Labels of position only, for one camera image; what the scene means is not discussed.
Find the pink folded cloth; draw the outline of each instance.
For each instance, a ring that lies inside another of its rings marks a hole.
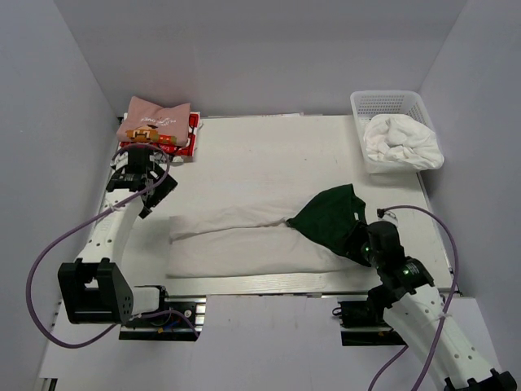
[[[129,113],[117,130],[117,139],[134,143],[159,143],[184,147],[188,143],[190,104],[162,108],[133,96]]]

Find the white fabric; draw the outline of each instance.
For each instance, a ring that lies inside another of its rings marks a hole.
[[[374,116],[364,142],[372,160],[402,162],[415,169],[438,169],[444,162],[436,134],[405,114]]]
[[[322,273],[360,267],[285,223],[312,197],[170,218],[167,277]]]

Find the white cloth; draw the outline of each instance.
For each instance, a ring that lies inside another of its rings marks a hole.
[[[167,277],[321,273],[362,267],[285,223],[310,197],[234,206],[170,218]]]
[[[405,114],[374,116],[364,142],[372,160],[402,162],[415,169],[438,169],[444,162],[436,134]]]

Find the dark green cloth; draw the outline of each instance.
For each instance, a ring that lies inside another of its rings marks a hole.
[[[370,265],[360,251],[366,241],[366,203],[352,185],[319,193],[287,225],[336,255]]]

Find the plastic basket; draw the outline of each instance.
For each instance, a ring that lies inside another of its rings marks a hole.
[[[364,156],[367,172],[384,173],[416,173],[417,169],[406,163],[392,161],[376,161],[367,156],[364,143],[364,131],[371,118],[377,114],[406,114],[434,130],[431,118],[425,109],[422,97],[413,91],[357,91],[351,94],[352,113],[360,140],[361,152]]]

